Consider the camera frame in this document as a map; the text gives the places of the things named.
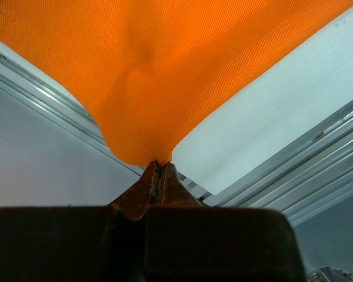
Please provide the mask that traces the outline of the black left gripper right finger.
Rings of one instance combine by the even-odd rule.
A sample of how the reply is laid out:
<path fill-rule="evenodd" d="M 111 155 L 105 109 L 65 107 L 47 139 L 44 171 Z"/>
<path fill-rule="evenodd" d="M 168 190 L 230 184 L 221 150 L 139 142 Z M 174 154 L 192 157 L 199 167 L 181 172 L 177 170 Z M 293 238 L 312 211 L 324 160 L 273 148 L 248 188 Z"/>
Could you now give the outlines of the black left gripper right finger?
<path fill-rule="evenodd" d="M 147 281 L 305 281 L 294 231 L 272 209 L 206 207 L 162 168 L 145 214 Z"/>

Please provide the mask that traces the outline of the orange trousers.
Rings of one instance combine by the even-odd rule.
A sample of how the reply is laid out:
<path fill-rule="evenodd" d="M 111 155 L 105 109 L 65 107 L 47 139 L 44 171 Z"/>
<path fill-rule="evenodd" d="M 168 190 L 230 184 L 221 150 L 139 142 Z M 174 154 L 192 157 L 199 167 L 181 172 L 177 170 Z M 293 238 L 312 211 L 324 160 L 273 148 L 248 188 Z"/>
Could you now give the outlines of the orange trousers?
<path fill-rule="evenodd" d="M 0 41 L 92 115 L 113 154 L 166 163 L 211 112 L 353 1 L 0 1 Z"/>

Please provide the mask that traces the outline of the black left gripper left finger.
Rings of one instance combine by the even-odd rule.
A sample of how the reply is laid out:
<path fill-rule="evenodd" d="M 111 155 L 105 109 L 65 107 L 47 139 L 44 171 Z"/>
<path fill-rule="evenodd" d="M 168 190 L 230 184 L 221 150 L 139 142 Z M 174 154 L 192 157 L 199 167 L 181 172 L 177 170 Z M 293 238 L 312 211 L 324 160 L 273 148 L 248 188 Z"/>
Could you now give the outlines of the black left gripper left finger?
<path fill-rule="evenodd" d="M 144 281 L 142 216 L 159 165 L 107 206 L 0 207 L 0 281 Z"/>

